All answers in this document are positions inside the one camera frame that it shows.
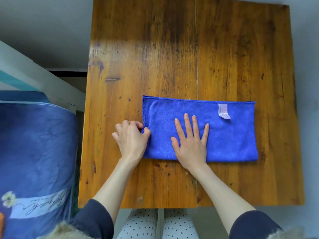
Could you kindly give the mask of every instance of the teal stripe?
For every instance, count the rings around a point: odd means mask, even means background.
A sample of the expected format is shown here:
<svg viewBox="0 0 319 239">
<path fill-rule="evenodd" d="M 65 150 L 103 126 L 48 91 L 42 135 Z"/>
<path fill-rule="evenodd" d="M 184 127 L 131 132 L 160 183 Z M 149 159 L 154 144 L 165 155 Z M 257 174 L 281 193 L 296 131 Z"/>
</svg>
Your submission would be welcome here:
<svg viewBox="0 0 319 239">
<path fill-rule="evenodd" d="M 39 91 L 37 88 L 34 88 L 33 86 L 17 78 L 14 78 L 13 76 L 3 72 L 2 70 L 0 70 L 0 81 L 6 83 L 7 85 L 11 85 L 19 90 Z"/>
</svg>

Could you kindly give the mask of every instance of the towel label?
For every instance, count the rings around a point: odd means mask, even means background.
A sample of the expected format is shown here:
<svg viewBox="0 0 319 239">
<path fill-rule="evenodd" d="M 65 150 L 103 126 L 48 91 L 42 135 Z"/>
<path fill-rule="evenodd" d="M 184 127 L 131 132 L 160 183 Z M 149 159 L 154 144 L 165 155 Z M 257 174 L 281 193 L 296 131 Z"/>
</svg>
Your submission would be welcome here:
<svg viewBox="0 0 319 239">
<path fill-rule="evenodd" d="M 227 107 L 227 104 L 218 104 L 218 115 L 224 119 L 230 119 Z"/>
</svg>

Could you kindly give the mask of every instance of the person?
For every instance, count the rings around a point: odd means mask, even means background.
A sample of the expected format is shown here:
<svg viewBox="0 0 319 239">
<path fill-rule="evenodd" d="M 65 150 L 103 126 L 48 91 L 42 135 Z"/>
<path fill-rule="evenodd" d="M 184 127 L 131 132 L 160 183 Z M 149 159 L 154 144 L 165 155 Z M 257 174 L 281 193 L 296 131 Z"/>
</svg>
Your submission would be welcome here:
<svg viewBox="0 0 319 239">
<path fill-rule="evenodd" d="M 187 113 L 184 119 L 186 134 L 179 120 L 174 121 L 181 141 L 179 145 L 176 137 L 171 138 L 176 157 L 205 189 L 229 238 L 303 238 L 299 230 L 284 232 L 269 216 L 256 210 L 222 182 L 206 164 L 209 124 L 205 125 L 200 138 L 197 118 L 192 116 L 193 129 Z M 112 136 L 119 145 L 122 157 L 114 171 L 69 224 L 61 223 L 45 239 L 113 238 L 114 224 L 129 177 L 140 162 L 151 135 L 147 127 L 144 133 L 139 131 L 143 124 L 138 121 L 125 120 L 122 124 L 116 124 L 115 128 Z M 165 209 L 164 214 L 163 239 L 198 239 L 187 209 Z M 156 225 L 157 209 L 133 209 L 117 239 L 153 239 Z"/>
</svg>

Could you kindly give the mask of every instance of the finger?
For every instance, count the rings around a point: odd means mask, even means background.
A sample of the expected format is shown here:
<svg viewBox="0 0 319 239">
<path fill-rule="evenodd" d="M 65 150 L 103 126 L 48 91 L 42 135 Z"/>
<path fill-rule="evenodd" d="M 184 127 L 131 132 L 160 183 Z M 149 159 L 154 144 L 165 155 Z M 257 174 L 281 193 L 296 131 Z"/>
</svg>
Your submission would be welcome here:
<svg viewBox="0 0 319 239">
<path fill-rule="evenodd" d="M 138 121 L 131 121 L 130 125 L 135 125 L 137 126 L 138 128 L 142 129 L 143 128 L 143 124 L 138 122 Z"/>
<path fill-rule="evenodd" d="M 129 126 L 130 125 L 130 121 L 128 121 L 128 120 L 124 120 L 123 122 L 122 122 L 122 127 L 127 127 L 127 126 Z"/>
<path fill-rule="evenodd" d="M 202 136 L 202 143 L 206 146 L 207 138 L 208 138 L 208 132 L 209 132 L 209 124 L 207 123 L 205 125 L 204 134 Z"/>
<path fill-rule="evenodd" d="M 145 139 L 148 140 L 148 138 L 150 137 L 150 135 L 151 135 L 151 130 L 148 129 L 147 127 L 144 128 L 143 137 L 145 137 Z"/>
<path fill-rule="evenodd" d="M 119 134 L 117 132 L 112 133 L 112 137 L 115 139 L 116 142 L 120 140 Z"/>
<path fill-rule="evenodd" d="M 175 126 L 176 126 L 178 137 L 180 138 L 181 143 L 182 143 L 183 141 L 185 141 L 186 137 L 185 137 L 185 133 L 183 131 L 183 128 L 181 128 L 181 123 L 179 122 L 179 120 L 177 118 L 175 118 Z"/>
<path fill-rule="evenodd" d="M 192 120 L 193 120 L 194 138 L 200 140 L 200 138 L 199 138 L 199 129 L 198 129 L 196 116 L 192 116 Z"/>
<path fill-rule="evenodd" d="M 179 147 L 178 140 L 176 137 L 171 137 L 171 141 L 172 141 L 172 146 L 174 148 L 175 155 L 176 157 L 178 157 L 181 152 L 181 148 Z"/>
<path fill-rule="evenodd" d="M 116 129 L 117 133 L 120 134 L 122 132 L 122 129 L 123 129 L 122 124 L 119 124 L 119 123 L 116 124 L 115 129 Z"/>
<path fill-rule="evenodd" d="M 187 138 L 192 138 L 193 137 L 193 130 L 192 130 L 192 126 L 190 125 L 189 116 L 187 113 L 184 114 L 184 120 L 185 120 Z"/>
</svg>

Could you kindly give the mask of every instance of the right hand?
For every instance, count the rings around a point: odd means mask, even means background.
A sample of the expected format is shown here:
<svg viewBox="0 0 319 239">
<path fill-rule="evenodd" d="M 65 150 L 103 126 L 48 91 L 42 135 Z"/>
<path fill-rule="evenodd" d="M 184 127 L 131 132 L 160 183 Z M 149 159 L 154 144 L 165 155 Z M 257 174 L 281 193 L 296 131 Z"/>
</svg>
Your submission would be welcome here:
<svg viewBox="0 0 319 239">
<path fill-rule="evenodd" d="M 209 124 L 205 125 L 203 137 L 202 139 L 200 139 L 196 116 L 192 116 L 194 135 L 187 113 L 184 114 L 184 120 L 187 138 L 185 137 L 179 120 L 175 118 L 175 126 L 179 139 L 181 141 L 181 147 L 179 146 L 176 137 L 171 137 L 171 140 L 178 161 L 185 169 L 193 174 L 193 172 L 196 171 L 197 168 L 206 165 L 206 143 L 209 131 Z"/>
</svg>

